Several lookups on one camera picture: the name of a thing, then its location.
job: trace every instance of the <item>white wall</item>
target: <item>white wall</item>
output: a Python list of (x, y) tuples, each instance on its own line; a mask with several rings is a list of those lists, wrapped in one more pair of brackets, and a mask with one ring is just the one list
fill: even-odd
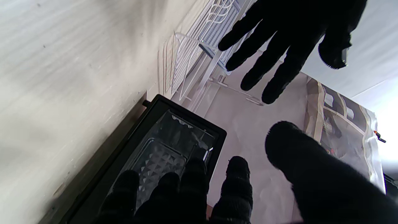
[(47, 213), (157, 86), (158, 46), (205, 2), (0, 1), (0, 223)]

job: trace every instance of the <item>floor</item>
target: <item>floor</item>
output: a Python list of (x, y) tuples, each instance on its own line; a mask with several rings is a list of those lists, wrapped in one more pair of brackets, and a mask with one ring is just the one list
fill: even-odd
[(205, 2), (0, 1), (0, 223), (62, 217), (54, 202), (157, 92), (159, 46)]
[[(239, 89), (243, 75), (260, 55), (261, 52), (257, 52), (234, 70), (224, 82), (232, 88)], [(263, 87), (272, 78), (276, 68), (266, 74), (249, 94), (261, 98)], [(280, 120), (288, 120), (304, 128), (307, 78), (306, 75), (299, 74), (280, 99), (266, 106), (253, 104), (246, 100), (245, 95), (233, 90), (218, 90), (205, 119), (226, 130), (228, 135), (211, 179), (208, 205), (214, 206), (220, 198), (228, 160), (234, 155), (239, 155), (248, 161), (251, 171), (254, 200), (251, 222), (277, 224), (292, 221), (294, 196), (291, 185), (283, 173), (269, 163), (264, 141), (270, 127)]]

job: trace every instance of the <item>gloved hand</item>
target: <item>gloved hand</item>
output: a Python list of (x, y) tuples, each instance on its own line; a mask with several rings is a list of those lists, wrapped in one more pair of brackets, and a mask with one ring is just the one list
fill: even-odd
[(284, 63), (262, 94), (262, 101), (271, 104), (298, 75), (324, 34), (318, 48), (321, 59), (333, 69), (345, 67), (342, 52), (351, 46), (350, 33), (357, 27), (366, 1), (258, 0), (219, 43), (219, 49), (225, 51), (257, 26), (228, 60), (226, 68), (232, 71), (239, 67), (274, 35), (240, 85), (244, 91), (253, 88), (288, 49)]

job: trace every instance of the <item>clear plastic container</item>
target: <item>clear plastic container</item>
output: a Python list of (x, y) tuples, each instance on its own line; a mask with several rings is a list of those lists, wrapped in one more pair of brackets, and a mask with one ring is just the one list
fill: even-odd
[(181, 175), (185, 164), (193, 157), (201, 158), (207, 163), (214, 141), (215, 138), (206, 130), (168, 110), (151, 127), (120, 171), (122, 173), (132, 169), (140, 176), (137, 208), (149, 199), (164, 174), (175, 172)]

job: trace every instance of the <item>black plastic frame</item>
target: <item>black plastic frame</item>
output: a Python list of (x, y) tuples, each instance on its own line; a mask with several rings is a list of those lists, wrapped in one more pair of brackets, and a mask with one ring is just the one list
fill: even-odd
[(152, 102), (144, 101), (143, 105), (146, 106), (146, 110), (84, 191), (76, 198), (61, 223), (91, 222), (125, 162), (131, 154), (137, 153), (137, 145), (167, 110), (214, 136), (213, 153), (209, 157), (207, 166), (207, 177), (211, 179), (226, 138), (226, 131), (159, 94)]

